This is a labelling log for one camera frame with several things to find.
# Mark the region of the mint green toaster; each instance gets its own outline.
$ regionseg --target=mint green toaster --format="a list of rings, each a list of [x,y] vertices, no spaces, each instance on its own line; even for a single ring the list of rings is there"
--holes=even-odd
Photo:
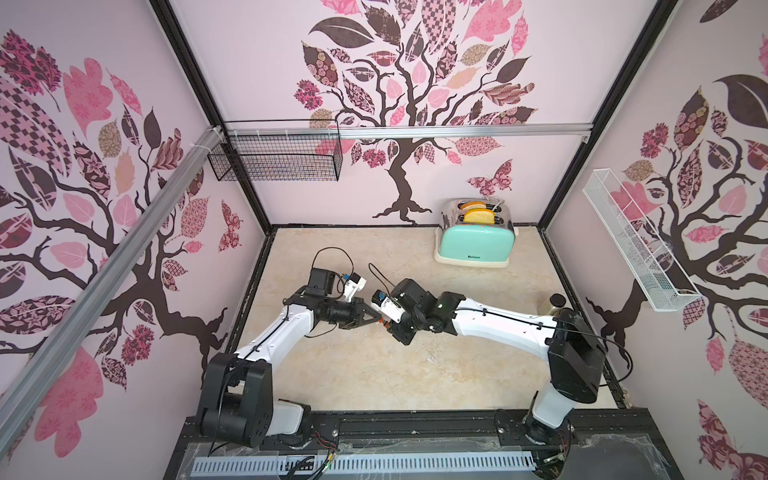
[[[464,221],[462,207],[469,202],[482,202],[493,210],[494,223]],[[504,204],[487,200],[451,200],[442,209],[442,225],[435,229],[435,260],[461,266],[503,268],[509,265],[509,254],[515,245],[515,227]]]

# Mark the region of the black wire basket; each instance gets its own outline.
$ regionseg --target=black wire basket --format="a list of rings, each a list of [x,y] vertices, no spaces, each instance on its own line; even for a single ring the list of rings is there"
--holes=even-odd
[[[230,129],[229,142],[208,154],[216,179],[238,180],[242,169],[250,180],[338,181],[342,153],[335,120],[258,120],[247,126],[243,132]]]

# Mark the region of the marble surface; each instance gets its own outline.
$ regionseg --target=marble surface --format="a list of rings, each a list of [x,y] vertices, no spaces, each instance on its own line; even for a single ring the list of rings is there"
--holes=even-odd
[[[535,227],[521,227],[510,264],[480,269],[437,263],[433,227],[283,228],[278,230],[240,346],[276,318],[283,298],[306,284],[315,252],[342,247],[368,283],[358,296],[370,301],[382,288],[368,271],[374,263],[392,282],[416,280],[438,296],[462,293],[481,303],[521,313],[552,293],[564,293]],[[349,260],[326,250],[316,265],[349,272]],[[331,328],[320,323],[311,335]],[[274,371],[274,397],[315,410],[526,409],[549,378],[535,356],[501,343],[448,333],[418,332],[404,346],[380,323],[302,338]],[[585,408],[615,408],[608,388]]]

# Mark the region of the cord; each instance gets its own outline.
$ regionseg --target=cord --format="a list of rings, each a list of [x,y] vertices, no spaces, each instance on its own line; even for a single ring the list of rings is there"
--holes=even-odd
[[[632,374],[632,371],[634,370],[634,360],[632,359],[632,355],[630,355],[629,350],[624,348],[624,346],[619,345],[615,341],[613,341],[611,339],[605,338],[604,336],[595,335],[594,333],[580,332],[578,330],[564,329],[564,328],[561,328],[561,327],[558,327],[558,326],[544,325],[543,323],[533,323],[533,322],[529,322],[527,320],[521,320],[521,319],[514,318],[513,316],[503,315],[501,313],[492,312],[490,310],[480,310],[480,309],[476,309],[476,308],[462,307],[462,308],[457,308],[456,310],[454,310],[454,312],[458,312],[459,310],[468,310],[470,312],[480,312],[480,313],[483,313],[483,314],[490,313],[491,315],[500,316],[501,318],[506,318],[506,319],[509,319],[509,320],[514,320],[515,322],[520,322],[520,323],[525,323],[527,325],[535,326],[536,328],[539,328],[539,329],[541,329],[541,328],[553,329],[553,330],[560,330],[562,332],[579,333],[581,335],[593,336],[594,338],[601,339],[604,342],[613,343],[615,346],[617,346],[618,348],[622,349],[624,351],[624,353],[627,354],[627,358],[629,359],[629,364],[630,364],[629,365],[629,370],[627,371],[626,375],[621,377],[619,380],[616,380],[616,382],[623,382],[624,380],[627,379],[627,377],[629,377],[629,375]],[[598,388],[602,387],[602,386],[608,386],[608,384],[607,383],[601,383],[598,386]]]

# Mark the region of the wallpaper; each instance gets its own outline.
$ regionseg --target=wallpaper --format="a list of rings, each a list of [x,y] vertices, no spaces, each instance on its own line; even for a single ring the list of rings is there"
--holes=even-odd
[[[630,400],[686,478],[768,477],[765,15],[750,0],[684,5],[551,228],[590,320],[633,356]],[[599,167],[622,181],[620,207],[636,202],[625,213],[650,250],[669,246],[702,293],[680,312],[648,306],[581,194]],[[657,261],[683,284],[668,253]]]
[[[279,4],[256,12],[253,4],[230,1],[219,12],[201,2],[175,8],[229,120],[307,118],[314,127],[334,120],[341,127],[589,123],[652,2],[618,10],[605,2],[564,3],[312,0],[300,10]],[[614,24],[585,14],[601,9]],[[223,21],[220,15],[250,22],[247,30],[227,29],[227,41],[270,48],[244,49],[237,61],[214,53],[210,25]],[[276,31],[269,23],[275,18],[291,22]],[[614,43],[603,43],[599,59],[582,55],[574,65],[573,45],[582,42],[586,51],[598,44],[591,26]],[[280,68],[260,68],[273,58]],[[274,223],[436,223],[447,200],[490,195],[508,203],[513,221],[531,222],[580,142],[579,136],[349,140],[342,142],[338,183],[258,181],[256,187]],[[315,153],[333,147],[325,142]],[[354,205],[334,208],[332,199],[342,195],[354,197]],[[317,197],[328,200],[308,201]]]
[[[41,18],[34,5],[19,6],[2,22],[10,24],[0,44],[2,390],[207,128],[148,5],[68,7]],[[72,19],[86,25],[81,40],[65,34]],[[142,37],[123,57],[115,45],[124,39],[111,36],[121,30]],[[261,239],[239,186],[216,182],[206,164],[0,462],[0,476],[97,478],[108,466],[112,478],[161,477]]]

